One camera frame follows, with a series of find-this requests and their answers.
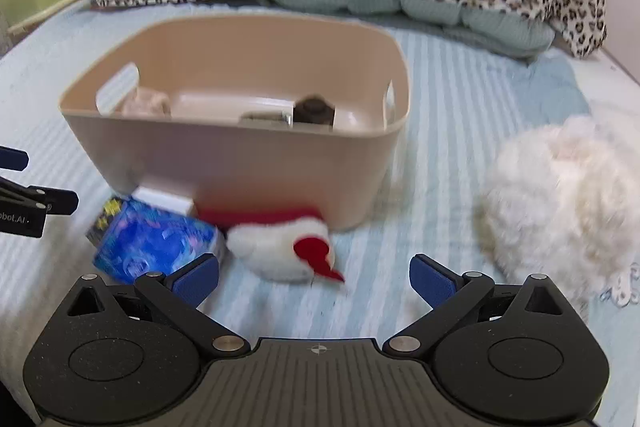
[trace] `ribbed black surface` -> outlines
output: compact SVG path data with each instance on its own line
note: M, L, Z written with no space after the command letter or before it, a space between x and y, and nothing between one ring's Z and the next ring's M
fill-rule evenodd
M277 339L243 359L213 363L187 400L137 425L489 427L442 397L420 363L389 359L369 340Z

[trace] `bed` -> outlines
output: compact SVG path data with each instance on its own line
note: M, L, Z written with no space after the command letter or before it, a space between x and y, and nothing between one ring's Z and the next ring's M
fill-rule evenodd
M60 94L140 28L230 9L263 10L183 4L100 11L79 2L0 60L0 144L30 155L28 169L9 177L70 188L80 199L71 218L47 218L39 240L0 236L0 378L33 419L22 364L70 286L95 271L84 233L111 194L59 114ZM226 257L221 284L200 309L252 343L259 336L388 338L428 311L407 277L419 251L454 271L480 270L500 281L481 253L474 210L497 147L521 130L591 110L640 150L640 87L599 52L578 61L551 49L527 65L419 30L388 30L412 72L412 114L366 222L334 236L347 283L340 291L318 282L268 283ZM596 418L602 427L631 427L636 415L638 274L630 267L585 311L611 366Z

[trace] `silver bolt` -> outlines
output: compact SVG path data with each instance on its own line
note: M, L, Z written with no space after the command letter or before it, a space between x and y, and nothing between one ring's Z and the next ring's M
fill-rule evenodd
M407 335L400 335L399 337L393 337L389 341L389 347L395 351L402 351L408 353L415 351L420 347L420 341L415 337L409 337Z
M213 339L213 347L219 351L237 351L244 346L244 340L235 335L223 335Z

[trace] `white plush toy with red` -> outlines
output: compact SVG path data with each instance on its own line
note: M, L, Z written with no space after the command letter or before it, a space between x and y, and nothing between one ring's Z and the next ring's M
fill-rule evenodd
M344 282L334 269L329 230L314 211L222 214L199 210L198 217L227 230L229 251L264 279L303 282L319 275Z

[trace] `beige storage bin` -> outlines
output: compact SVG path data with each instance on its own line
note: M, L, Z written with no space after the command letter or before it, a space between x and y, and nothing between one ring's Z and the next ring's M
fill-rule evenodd
M97 97L132 63L140 87L167 93L171 116L125 118L121 103L98 111ZM116 190L143 184L229 212L313 206L329 227L346 229L364 219L384 177L409 86L398 44L373 26L231 14L141 31L96 62L60 105ZM335 107L332 129L239 120L248 110L290 111L312 94Z

